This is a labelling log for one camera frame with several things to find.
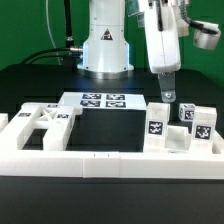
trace white cylinder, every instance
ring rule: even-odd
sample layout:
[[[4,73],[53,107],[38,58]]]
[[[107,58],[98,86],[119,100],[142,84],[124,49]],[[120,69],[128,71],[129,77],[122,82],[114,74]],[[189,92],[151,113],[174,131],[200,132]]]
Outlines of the white cylinder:
[[[208,34],[200,30],[195,30],[194,33],[194,46],[207,50],[214,50],[219,42],[221,31],[218,28],[218,24],[212,24],[207,22],[201,22],[204,28],[217,31],[217,34]]]
[[[129,65],[129,45],[124,39],[125,0],[90,0],[89,38],[78,68],[99,73],[119,73]]]

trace cable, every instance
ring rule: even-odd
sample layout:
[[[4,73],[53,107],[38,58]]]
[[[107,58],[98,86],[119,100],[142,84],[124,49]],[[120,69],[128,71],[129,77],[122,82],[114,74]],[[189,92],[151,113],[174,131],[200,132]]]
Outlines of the cable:
[[[70,51],[70,48],[55,48],[55,49],[49,49],[49,50],[43,50],[43,51],[39,51],[35,54],[30,55],[29,57],[25,58],[21,64],[26,64],[29,60],[42,55],[42,54],[46,54],[46,53],[54,53],[54,52],[60,52],[60,51]]]
[[[53,47],[56,49],[57,47],[56,47],[56,44],[55,44],[55,41],[54,41],[54,38],[53,38],[53,35],[52,35],[52,32],[51,32],[51,27],[50,27],[49,1],[48,0],[46,0],[46,20],[47,20],[48,34],[49,34],[51,43],[52,43]],[[60,58],[59,57],[58,57],[58,64],[61,65],[61,62],[60,62]]]
[[[218,32],[209,28],[205,28],[204,24],[196,22],[192,19],[190,19],[187,15],[187,7],[185,4],[185,0],[181,0],[180,1],[180,11],[181,11],[181,17],[182,19],[192,28],[197,29],[197,30],[201,30],[204,33],[207,34],[217,34]]]
[[[46,55],[46,56],[41,56],[41,57],[37,57],[37,58],[34,58],[32,61],[29,62],[29,64],[33,64],[35,61],[38,61],[40,59],[45,59],[45,58],[57,58],[57,57],[62,57],[62,58],[78,58],[79,55],[77,56],[73,56],[73,55]]]
[[[66,26],[66,47],[71,47],[74,45],[74,39],[72,36],[72,22],[71,22],[71,9],[70,0],[64,0],[65,7],[65,26]]]
[[[161,12],[161,3],[160,0],[156,1],[156,11],[157,11],[157,23],[158,23],[158,30],[160,32],[163,31],[163,19],[162,19],[162,12]]]

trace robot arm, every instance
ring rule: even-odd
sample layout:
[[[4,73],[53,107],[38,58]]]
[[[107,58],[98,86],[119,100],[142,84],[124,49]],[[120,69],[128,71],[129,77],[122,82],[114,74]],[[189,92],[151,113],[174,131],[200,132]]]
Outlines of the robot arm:
[[[129,15],[137,15],[145,27],[149,66],[158,74],[162,100],[174,102],[175,71],[181,67],[179,39],[196,29],[194,45],[214,49],[220,37],[217,24],[193,21],[187,16],[188,0],[127,0]]]

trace small white cube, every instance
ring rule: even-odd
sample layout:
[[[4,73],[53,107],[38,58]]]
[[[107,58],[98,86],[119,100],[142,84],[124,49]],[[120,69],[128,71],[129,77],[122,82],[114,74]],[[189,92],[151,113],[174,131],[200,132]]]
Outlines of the small white cube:
[[[216,108],[195,107],[191,131],[191,152],[212,153],[216,120]]]
[[[170,104],[149,103],[146,111],[145,139],[143,152],[163,150],[166,143],[167,123],[170,117]]]
[[[192,122],[194,119],[194,104],[181,103],[179,107],[179,118],[181,121]]]

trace white platform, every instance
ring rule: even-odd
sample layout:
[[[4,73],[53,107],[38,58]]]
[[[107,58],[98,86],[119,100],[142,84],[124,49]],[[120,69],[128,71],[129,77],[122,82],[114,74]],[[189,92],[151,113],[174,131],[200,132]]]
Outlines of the white platform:
[[[211,153],[203,153],[201,150],[199,153],[192,153],[189,150],[191,135],[188,129],[169,125],[165,147],[161,150],[151,147],[147,153],[63,151],[66,148],[68,132],[70,133],[75,122],[75,115],[82,113],[79,105],[63,105],[63,99],[65,98],[59,104],[24,104],[21,111],[2,130],[1,176],[224,179],[224,140],[216,131]],[[59,115],[68,116],[62,119]],[[7,124],[6,118],[3,114],[0,126]],[[20,130],[15,130],[12,138],[10,127],[14,128],[13,125],[17,123]],[[52,151],[51,138],[46,135],[50,150],[48,147],[39,151],[20,150],[29,137],[28,134],[32,133],[31,130],[38,127],[49,131],[55,124],[63,127],[62,131],[55,132],[53,129],[53,134],[51,133],[51,137],[55,135],[61,144],[61,147],[56,144],[57,151]]]

